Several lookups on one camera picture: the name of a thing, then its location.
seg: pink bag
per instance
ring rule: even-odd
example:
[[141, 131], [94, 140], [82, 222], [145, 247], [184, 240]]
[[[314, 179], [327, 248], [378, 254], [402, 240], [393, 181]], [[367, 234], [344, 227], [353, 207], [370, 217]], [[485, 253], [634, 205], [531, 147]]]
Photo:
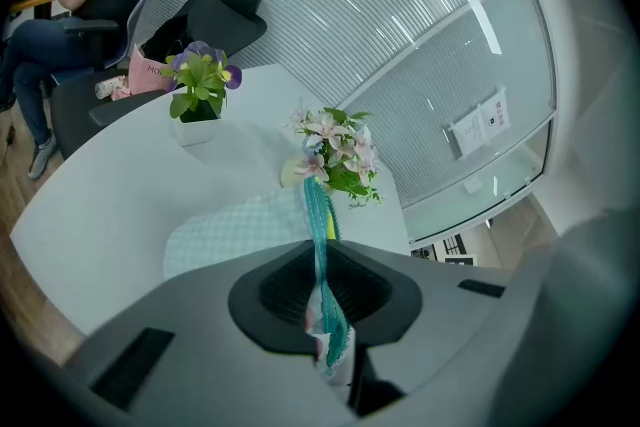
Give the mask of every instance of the pink bag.
[[111, 99], [119, 100], [120, 98], [158, 89], [167, 91], [172, 78], [160, 75], [162, 68], [169, 68], [169, 65], [146, 59], [138, 45], [134, 45], [131, 63], [129, 63], [128, 85], [127, 87], [114, 89], [111, 93]]

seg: sneaker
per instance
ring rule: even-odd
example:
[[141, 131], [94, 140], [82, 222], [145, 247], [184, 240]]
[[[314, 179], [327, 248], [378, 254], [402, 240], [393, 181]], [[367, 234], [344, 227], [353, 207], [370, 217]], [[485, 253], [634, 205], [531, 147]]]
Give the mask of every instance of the sneaker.
[[8, 111], [16, 103], [16, 95], [11, 93], [9, 99], [6, 102], [0, 102], [0, 112]]
[[56, 136], [51, 134], [49, 140], [41, 146], [36, 145], [33, 150], [33, 160], [31, 166], [29, 166], [28, 176], [32, 180], [37, 180], [42, 176], [44, 170], [47, 169], [47, 162], [58, 150], [56, 144]]

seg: curved white desk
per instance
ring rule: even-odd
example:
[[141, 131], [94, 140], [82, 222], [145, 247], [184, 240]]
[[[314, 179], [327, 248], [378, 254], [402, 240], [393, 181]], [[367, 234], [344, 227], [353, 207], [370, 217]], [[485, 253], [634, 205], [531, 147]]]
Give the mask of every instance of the curved white desk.
[[[27, 206], [11, 239], [49, 300], [83, 333], [162, 282], [169, 235], [191, 216], [280, 188], [300, 142], [282, 125], [322, 103], [280, 65], [244, 71], [216, 137], [181, 148], [165, 95], [107, 127], [74, 153]], [[382, 205], [332, 196], [344, 240], [409, 254], [391, 173]]]

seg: blue jeans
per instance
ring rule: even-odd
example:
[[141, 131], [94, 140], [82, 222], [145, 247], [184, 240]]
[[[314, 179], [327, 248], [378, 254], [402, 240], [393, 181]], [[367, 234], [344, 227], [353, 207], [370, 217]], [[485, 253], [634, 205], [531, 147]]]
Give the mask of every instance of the blue jeans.
[[0, 101], [14, 90], [24, 120], [38, 145], [49, 140], [40, 82], [57, 70], [90, 66], [89, 51], [80, 36], [66, 34], [68, 18], [27, 20], [11, 36], [2, 63]]

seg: man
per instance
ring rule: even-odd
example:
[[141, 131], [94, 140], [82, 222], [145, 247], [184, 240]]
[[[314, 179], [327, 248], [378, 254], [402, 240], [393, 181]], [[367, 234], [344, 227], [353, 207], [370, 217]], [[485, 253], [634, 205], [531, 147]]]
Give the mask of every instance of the man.
[[[136, 0], [58, 0], [85, 20], [106, 19], [117, 22], [121, 31], [105, 40], [105, 53], [115, 50], [126, 30], [129, 14]], [[47, 162], [57, 150], [55, 136], [47, 125], [40, 82], [56, 70], [91, 65], [91, 57], [80, 35], [64, 32], [68, 19], [58, 21], [28, 20], [13, 33], [2, 65], [0, 112], [10, 109], [16, 98], [35, 139], [35, 151], [29, 178], [35, 180], [44, 172]]]

